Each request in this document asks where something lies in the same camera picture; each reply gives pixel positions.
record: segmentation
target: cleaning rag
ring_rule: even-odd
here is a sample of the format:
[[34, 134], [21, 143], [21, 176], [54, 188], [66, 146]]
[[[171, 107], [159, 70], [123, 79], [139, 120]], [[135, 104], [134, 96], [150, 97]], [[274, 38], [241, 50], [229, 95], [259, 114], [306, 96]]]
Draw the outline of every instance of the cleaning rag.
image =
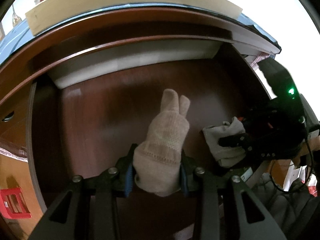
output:
[[230, 168], [245, 157], [242, 147], [222, 147], [218, 144], [222, 137], [245, 133], [243, 124], [236, 117], [232, 118], [231, 124], [223, 122], [221, 126], [209, 126], [202, 131], [210, 152], [220, 166]]

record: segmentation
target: knit glove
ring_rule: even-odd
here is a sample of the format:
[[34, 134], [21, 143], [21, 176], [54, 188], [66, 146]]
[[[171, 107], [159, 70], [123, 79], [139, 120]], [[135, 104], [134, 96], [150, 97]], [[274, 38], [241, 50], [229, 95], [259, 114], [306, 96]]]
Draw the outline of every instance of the knit glove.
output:
[[180, 189], [179, 170], [190, 100], [176, 91], [163, 92], [160, 113], [151, 122], [146, 140], [134, 151], [135, 181], [141, 189], [168, 196]]

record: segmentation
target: black device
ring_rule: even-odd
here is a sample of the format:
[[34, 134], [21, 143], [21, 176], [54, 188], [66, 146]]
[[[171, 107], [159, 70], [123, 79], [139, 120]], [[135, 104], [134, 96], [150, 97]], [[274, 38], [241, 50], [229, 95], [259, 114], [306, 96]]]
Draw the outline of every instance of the black device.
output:
[[292, 159], [319, 121], [285, 67], [269, 57], [259, 68], [277, 97], [253, 107], [242, 119], [246, 132], [220, 138], [219, 145], [241, 146], [258, 160]]
[[[90, 196], [95, 195], [94, 240], [119, 240], [116, 197], [133, 186], [133, 144], [127, 156], [97, 177], [76, 175], [38, 222], [29, 240], [79, 240], [89, 236]], [[219, 240], [219, 196], [223, 196], [226, 233], [231, 240], [285, 240], [276, 221], [239, 176], [225, 179], [198, 167], [182, 152], [180, 184], [185, 197], [199, 199], [193, 240]]]

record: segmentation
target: clothing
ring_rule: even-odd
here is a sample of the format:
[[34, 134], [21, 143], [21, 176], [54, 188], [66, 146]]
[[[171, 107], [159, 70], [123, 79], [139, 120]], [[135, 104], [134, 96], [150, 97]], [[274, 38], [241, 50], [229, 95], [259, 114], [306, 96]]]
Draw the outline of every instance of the clothing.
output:
[[222, 137], [245, 133], [243, 124], [236, 118], [232, 123], [224, 122], [221, 126], [210, 126], [203, 129], [203, 134], [210, 152], [220, 166], [230, 168], [245, 157], [245, 150], [242, 147], [222, 147], [218, 141]]
[[186, 119], [190, 100], [178, 98], [176, 91], [163, 92], [160, 113], [151, 122], [146, 140], [134, 151], [133, 166], [136, 184], [159, 196], [168, 196], [180, 189], [182, 145], [189, 130]]
[[[301, 185], [301, 180], [296, 179], [289, 191], [298, 189]], [[301, 233], [320, 202], [320, 198], [309, 193], [307, 186], [292, 194], [281, 192], [272, 183], [269, 173], [262, 175], [252, 191], [265, 205], [288, 240], [301, 239]]]

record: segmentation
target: screw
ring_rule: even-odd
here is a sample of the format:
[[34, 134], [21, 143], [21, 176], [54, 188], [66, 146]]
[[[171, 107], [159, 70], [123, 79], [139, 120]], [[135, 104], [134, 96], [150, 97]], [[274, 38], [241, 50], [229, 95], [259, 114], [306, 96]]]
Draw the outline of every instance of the screw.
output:
[[301, 117], [300, 117], [299, 122], [300, 122], [300, 123], [305, 123], [305, 122], [306, 122], [306, 119], [304, 118], [304, 116], [301, 116]]
[[74, 183], [78, 183], [78, 182], [80, 182], [82, 179], [83, 179], [83, 177], [82, 177], [81, 175], [75, 175], [75, 176], [73, 176], [72, 181], [73, 181]]
[[202, 167], [196, 167], [196, 168], [195, 168], [195, 173], [196, 173], [197, 175], [202, 175], [202, 174], [204, 174], [204, 172], [205, 172], [205, 170], [204, 170], [204, 168], [202, 168]]
[[118, 173], [118, 169], [116, 167], [111, 167], [111, 168], [108, 169], [108, 173], [110, 175], [117, 174]]
[[235, 183], [239, 183], [241, 181], [241, 178], [238, 175], [234, 175], [231, 177], [231, 180]]

